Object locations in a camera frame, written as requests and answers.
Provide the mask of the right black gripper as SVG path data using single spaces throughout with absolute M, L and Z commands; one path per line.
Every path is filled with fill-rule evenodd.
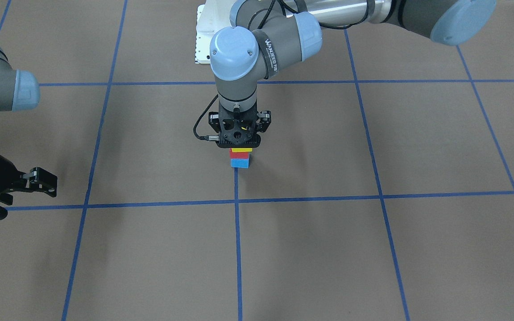
M 0 201 L 12 201 L 12 192 L 41 192 L 52 198 L 57 196 L 58 177 L 34 167 L 28 173 L 20 172 L 8 159 L 0 155 Z

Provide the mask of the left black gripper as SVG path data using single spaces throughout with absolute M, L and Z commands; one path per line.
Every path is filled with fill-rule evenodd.
M 257 132 L 266 132 L 272 122 L 270 111 L 257 112 L 257 104 L 246 111 L 234 112 L 227 110 L 222 104 L 218 112 L 209 112 L 208 124 L 220 134 L 222 130 L 251 130 L 256 127 Z

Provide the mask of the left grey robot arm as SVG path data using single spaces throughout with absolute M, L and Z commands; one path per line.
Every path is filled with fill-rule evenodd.
M 494 0 L 237 0 L 230 26 L 209 45 L 220 108 L 210 113 L 209 124 L 228 138 L 265 131 L 269 120 L 257 111 L 257 82 L 316 55 L 323 29 L 392 24 L 459 45 L 483 28 L 495 8 Z

